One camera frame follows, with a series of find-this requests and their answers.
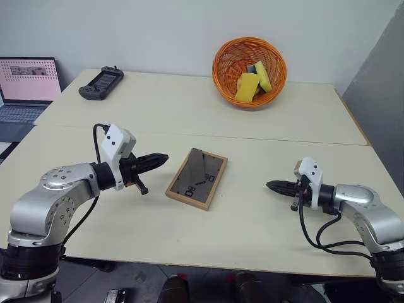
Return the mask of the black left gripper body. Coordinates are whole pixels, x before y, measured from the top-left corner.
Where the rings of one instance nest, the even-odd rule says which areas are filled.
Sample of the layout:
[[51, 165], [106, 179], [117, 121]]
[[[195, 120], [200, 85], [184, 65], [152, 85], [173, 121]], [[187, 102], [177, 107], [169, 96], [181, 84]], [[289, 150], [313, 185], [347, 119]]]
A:
[[140, 180], [139, 175], [145, 172], [146, 157], [130, 156], [119, 161], [119, 169], [125, 187], [136, 185], [142, 195], [148, 193], [148, 188]]

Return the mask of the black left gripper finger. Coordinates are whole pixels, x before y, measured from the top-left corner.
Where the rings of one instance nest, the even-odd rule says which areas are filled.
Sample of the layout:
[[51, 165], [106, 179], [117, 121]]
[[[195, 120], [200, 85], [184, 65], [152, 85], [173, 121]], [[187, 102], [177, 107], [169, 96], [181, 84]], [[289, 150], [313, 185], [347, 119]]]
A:
[[140, 175], [161, 167], [166, 160], [138, 160], [135, 163], [135, 174]]
[[148, 155], [144, 155], [138, 157], [136, 159], [137, 166], [162, 166], [167, 160], [169, 156], [163, 153], [151, 153]]

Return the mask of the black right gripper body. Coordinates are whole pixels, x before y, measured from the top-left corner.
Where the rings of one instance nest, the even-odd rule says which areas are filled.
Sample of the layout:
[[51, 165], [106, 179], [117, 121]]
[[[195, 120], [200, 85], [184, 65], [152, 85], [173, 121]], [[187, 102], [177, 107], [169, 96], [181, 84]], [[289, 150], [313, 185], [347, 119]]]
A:
[[300, 206], [305, 206], [310, 208], [312, 205], [312, 189], [310, 180], [302, 175], [300, 176], [292, 186], [292, 197], [294, 202], [291, 205], [292, 211], [298, 211]]

